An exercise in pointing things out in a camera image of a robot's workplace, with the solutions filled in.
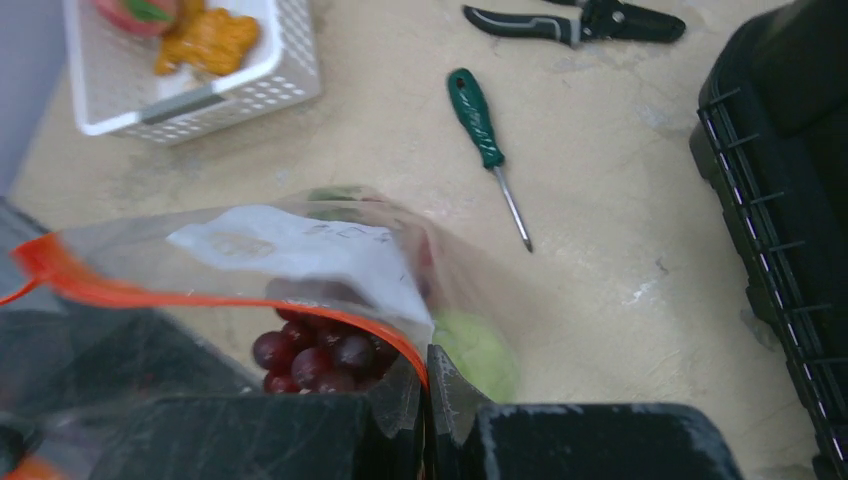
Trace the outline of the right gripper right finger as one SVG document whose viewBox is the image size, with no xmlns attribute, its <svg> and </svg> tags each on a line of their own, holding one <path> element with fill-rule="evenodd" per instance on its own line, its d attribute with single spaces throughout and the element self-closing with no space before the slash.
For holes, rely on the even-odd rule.
<svg viewBox="0 0 848 480">
<path fill-rule="evenodd" d="M 427 352 L 432 479 L 740 479 L 714 423 L 677 403 L 496 403 Z"/>
</svg>

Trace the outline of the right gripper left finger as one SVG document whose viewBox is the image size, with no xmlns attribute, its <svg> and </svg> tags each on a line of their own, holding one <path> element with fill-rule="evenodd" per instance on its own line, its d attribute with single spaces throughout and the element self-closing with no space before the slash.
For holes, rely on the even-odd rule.
<svg viewBox="0 0 848 480">
<path fill-rule="evenodd" d="M 398 360 L 364 392 L 165 397 L 134 409 L 93 479 L 415 479 L 423 387 Z"/>
</svg>

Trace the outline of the clear zip top bag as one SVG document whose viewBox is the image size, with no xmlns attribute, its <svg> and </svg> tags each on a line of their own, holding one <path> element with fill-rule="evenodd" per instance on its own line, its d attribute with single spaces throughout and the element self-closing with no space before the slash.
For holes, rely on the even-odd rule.
<svg viewBox="0 0 848 480">
<path fill-rule="evenodd" d="M 361 187 L 113 220 L 16 247 L 30 287 L 92 306 L 261 307 L 326 317 L 395 347 L 429 388 L 434 315 L 500 333 L 509 278 L 480 248 Z"/>
</svg>

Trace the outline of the toy peach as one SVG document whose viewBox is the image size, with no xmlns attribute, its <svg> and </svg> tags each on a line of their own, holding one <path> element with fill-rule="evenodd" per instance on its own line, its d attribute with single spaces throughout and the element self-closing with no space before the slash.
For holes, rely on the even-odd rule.
<svg viewBox="0 0 848 480">
<path fill-rule="evenodd" d="M 160 36 L 180 16 L 174 0 L 95 0 L 96 11 L 115 28 L 142 38 Z"/>
</svg>

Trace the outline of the green toy cabbage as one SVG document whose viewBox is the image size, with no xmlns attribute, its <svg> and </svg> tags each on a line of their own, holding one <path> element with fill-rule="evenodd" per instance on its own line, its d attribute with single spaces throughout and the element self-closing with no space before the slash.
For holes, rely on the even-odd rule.
<svg viewBox="0 0 848 480">
<path fill-rule="evenodd" d="M 487 319 L 458 310 L 434 317 L 433 343 L 477 390 L 499 403 L 515 399 L 520 368 L 511 347 Z"/>
</svg>

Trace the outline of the purple toy grapes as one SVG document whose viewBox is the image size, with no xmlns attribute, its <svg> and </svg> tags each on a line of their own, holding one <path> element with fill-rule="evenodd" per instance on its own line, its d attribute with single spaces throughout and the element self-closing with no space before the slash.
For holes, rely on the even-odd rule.
<svg viewBox="0 0 848 480">
<path fill-rule="evenodd" d="M 276 313 L 283 326 L 259 335 L 252 345 L 267 393 L 365 391 L 400 357 L 387 341 L 359 327 L 282 309 Z"/>
</svg>

